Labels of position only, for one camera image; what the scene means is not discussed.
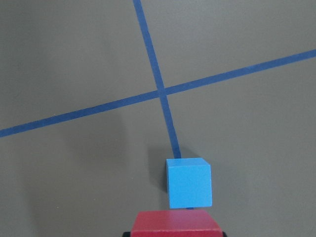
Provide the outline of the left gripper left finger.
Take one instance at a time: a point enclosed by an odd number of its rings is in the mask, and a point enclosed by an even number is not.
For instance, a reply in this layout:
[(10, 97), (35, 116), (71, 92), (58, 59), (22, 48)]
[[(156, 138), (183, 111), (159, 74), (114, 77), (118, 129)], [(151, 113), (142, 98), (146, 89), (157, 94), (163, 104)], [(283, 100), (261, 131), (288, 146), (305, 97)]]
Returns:
[(122, 237), (131, 237), (131, 232), (124, 232)]

